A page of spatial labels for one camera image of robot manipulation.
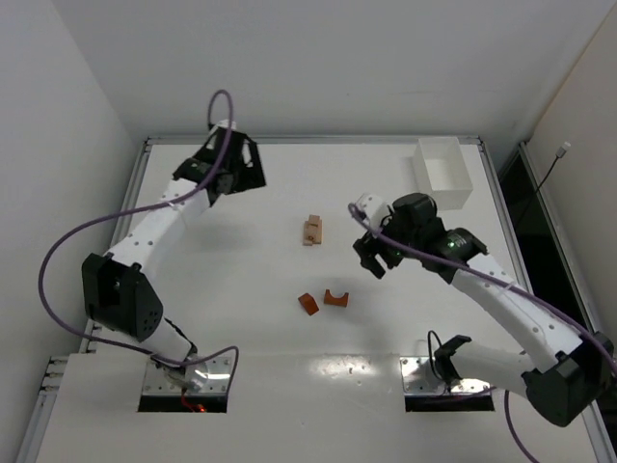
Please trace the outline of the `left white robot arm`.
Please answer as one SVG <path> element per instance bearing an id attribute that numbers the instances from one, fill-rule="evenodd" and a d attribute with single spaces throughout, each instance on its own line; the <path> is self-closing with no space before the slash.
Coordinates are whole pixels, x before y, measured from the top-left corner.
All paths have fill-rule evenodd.
<path id="1" fill-rule="evenodd" d="M 183 375 L 197 347 L 164 313 L 153 286 L 164 256 L 217 200 L 265 186 L 256 142 L 224 123 L 172 173 L 159 200 L 103 256 L 82 264 L 85 309 L 94 322 L 132 339 L 161 368 Z"/>

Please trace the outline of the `light wood cube block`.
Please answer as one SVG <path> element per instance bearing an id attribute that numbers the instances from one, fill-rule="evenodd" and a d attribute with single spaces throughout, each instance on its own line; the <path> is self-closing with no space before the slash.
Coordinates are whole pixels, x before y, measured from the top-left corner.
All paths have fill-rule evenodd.
<path id="1" fill-rule="evenodd" d="M 312 235 L 313 229 L 314 229 L 313 227 L 305 228 L 304 231 L 303 231 L 303 238 L 305 236 L 309 236 L 311 241 L 312 241 L 312 236 L 311 235 Z"/>

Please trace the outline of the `dark red wedge block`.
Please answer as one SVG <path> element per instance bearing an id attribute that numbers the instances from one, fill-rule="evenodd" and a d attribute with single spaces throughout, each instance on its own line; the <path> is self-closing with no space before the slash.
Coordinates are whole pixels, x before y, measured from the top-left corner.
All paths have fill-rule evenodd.
<path id="1" fill-rule="evenodd" d="M 309 316 L 319 312 L 319 306 L 312 295 L 305 293 L 298 297 L 299 304 Z"/>

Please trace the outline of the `light pentagon wood block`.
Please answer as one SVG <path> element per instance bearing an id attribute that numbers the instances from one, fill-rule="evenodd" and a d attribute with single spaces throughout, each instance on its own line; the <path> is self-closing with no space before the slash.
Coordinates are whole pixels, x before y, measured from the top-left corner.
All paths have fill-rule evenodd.
<path id="1" fill-rule="evenodd" d="M 305 222 L 306 227 L 319 228 L 322 225 L 322 220 L 318 215 L 311 214 Z"/>

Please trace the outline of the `white perforated box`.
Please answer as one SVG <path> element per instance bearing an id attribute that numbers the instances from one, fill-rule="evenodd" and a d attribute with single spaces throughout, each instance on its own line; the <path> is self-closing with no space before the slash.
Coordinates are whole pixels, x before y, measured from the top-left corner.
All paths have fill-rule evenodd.
<path id="1" fill-rule="evenodd" d="M 419 138 L 412 165 L 417 190 L 431 196 L 439 210 L 465 206 L 473 184 L 457 138 Z"/>

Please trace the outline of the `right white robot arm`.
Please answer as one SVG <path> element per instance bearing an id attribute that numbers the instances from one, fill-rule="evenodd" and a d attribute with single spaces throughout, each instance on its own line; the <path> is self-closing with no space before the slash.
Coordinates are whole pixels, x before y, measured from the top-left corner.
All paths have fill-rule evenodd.
<path id="1" fill-rule="evenodd" d="M 353 248 L 376 278 L 405 259 L 438 275 L 479 305 L 521 347 L 507 352 L 456 335 L 429 354 L 445 385 L 478 379 L 525 398 L 546 421 L 569 425 L 616 378 L 614 345 L 525 291 L 464 228 L 447 229 L 432 197 L 412 193 L 388 204 L 364 194 L 348 205 L 365 232 Z"/>

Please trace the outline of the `dark red arch block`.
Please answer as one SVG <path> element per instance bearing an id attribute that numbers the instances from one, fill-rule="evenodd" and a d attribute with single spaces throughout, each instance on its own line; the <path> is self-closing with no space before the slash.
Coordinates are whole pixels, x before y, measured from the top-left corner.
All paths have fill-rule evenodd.
<path id="1" fill-rule="evenodd" d="M 330 289 L 326 289 L 323 302 L 325 305 L 346 308 L 349 303 L 349 293 L 334 294 Z"/>

